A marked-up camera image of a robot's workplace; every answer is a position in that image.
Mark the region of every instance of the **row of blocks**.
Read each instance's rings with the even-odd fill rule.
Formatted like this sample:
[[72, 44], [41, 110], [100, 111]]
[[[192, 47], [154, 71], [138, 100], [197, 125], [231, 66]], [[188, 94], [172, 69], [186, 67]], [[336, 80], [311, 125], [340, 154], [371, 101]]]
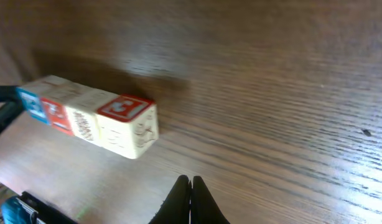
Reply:
[[130, 159], [159, 136], [151, 100], [117, 95], [54, 75], [17, 87], [35, 119]]

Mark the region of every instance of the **wood grain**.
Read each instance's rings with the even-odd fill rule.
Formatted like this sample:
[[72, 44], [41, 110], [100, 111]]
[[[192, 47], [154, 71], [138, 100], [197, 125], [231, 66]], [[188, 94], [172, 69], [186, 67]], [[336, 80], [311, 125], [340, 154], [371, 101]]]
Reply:
[[382, 223], [382, 1], [0, 0], [0, 85], [48, 73], [159, 107], [135, 161], [2, 134], [0, 181], [80, 223], [147, 223], [180, 174], [231, 223]]

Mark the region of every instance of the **brown tabletop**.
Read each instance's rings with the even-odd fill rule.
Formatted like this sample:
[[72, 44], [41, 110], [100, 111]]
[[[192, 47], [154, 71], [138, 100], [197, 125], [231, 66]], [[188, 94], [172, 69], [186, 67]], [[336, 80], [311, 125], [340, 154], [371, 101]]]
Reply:
[[147, 223], [180, 174], [231, 223], [382, 222], [382, 1], [0, 0], [0, 85], [157, 101], [130, 160], [22, 114], [0, 181], [80, 223]]

